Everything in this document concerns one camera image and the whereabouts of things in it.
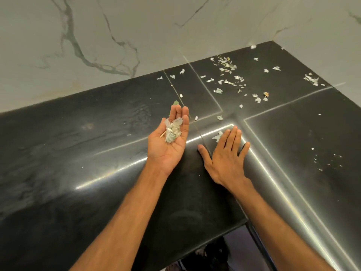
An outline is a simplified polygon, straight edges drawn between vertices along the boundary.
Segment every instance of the white marble backsplash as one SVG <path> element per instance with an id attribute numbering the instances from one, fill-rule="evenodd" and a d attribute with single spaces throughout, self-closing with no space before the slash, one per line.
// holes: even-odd
<path id="1" fill-rule="evenodd" d="M 360 0 L 0 0 L 0 112 L 264 41 L 361 105 Z"/>

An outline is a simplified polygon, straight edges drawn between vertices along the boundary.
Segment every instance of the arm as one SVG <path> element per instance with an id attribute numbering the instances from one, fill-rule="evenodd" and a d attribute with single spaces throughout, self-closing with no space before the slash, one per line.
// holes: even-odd
<path id="1" fill-rule="evenodd" d="M 219 139 L 213 159 L 204 146 L 198 145 L 212 179 L 227 188 L 242 205 L 279 271 L 333 271 L 262 199 L 245 177 L 243 160 L 250 143 L 244 145 L 238 156 L 241 135 L 236 126 L 232 131 L 227 130 Z"/>
<path id="2" fill-rule="evenodd" d="M 160 192 L 180 161 L 188 136 L 188 108 L 172 105 L 169 120 L 182 117 L 182 135 L 171 144 L 160 138 L 165 118 L 148 137 L 148 159 L 138 181 L 112 220 L 80 256 L 70 271 L 129 271 Z"/>

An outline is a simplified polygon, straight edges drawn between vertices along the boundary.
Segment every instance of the person's left hand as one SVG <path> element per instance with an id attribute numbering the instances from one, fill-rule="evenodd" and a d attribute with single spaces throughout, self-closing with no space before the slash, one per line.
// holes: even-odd
<path id="1" fill-rule="evenodd" d="M 174 142 L 167 143 L 165 137 L 160 137 L 166 130 L 165 118 L 162 119 L 160 125 L 148 136 L 148 159 L 147 163 L 158 167 L 168 177 L 175 166 L 181 160 L 189 131 L 189 110 L 179 104 L 172 105 L 170 109 L 169 122 L 182 117 L 183 124 L 180 127 L 182 135 L 177 137 Z"/>

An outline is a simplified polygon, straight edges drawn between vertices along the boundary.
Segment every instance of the glossy black surface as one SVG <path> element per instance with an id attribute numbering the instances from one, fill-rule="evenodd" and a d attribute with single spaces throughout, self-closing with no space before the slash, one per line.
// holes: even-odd
<path id="1" fill-rule="evenodd" d="M 67 270 L 136 181 L 146 137 L 176 99 L 199 119 L 133 270 L 158 271 L 245 223 L 196 151 L 204 143 L 212 152 L 212 137 L 233 125 L 251 141 L 245 171 L 261 195 L 336 270 L 361 269 L 361 109 L 321 78 L 304 80 L 312 71 L 274 42 L 222 57 L 237 65 L 232 74 L 207 58 L 1 114 L 0 269 Z M 241 93 L 217 83 L 235 75 L 245 78 Z M 252 94 L 265 91 L 256 103 Z"/>

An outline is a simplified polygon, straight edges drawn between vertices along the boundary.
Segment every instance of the hand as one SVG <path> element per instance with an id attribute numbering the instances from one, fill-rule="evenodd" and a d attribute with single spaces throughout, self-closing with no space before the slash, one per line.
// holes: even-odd
<path id="1" fill-rule="evenodd" d="M 189 131 L 189 110 L 179 104 L 172 105 L 170 108 L 169 122 L 182 117 L 183 125 L 180 127 L 182 135 L 177 137 L 174 142 L 165 142 L 165 137 L 160 137 L 165 131 L 165 118 L 160 125 L 148 136 L 148 159 L 147 163 L 161 169 L 165 176 L 168 177 L 175 166 L 181 160 Z"/>
<path id="2" fill-rule="evenodd" d="M 246 142 L 241 153 L 237 156 L 239 145 L 241 144 L 242 131 L 236 126 L 224 132 L 214 150 L 213 159 L 203 145 L 198 145 L 198 151 L 204 160 L 204 167 L 215 183 L 223 185 L 230 192 L 239 183 L 247 182 L 243 171 L 243 160 L 246 156 L 250 143 Z"/>

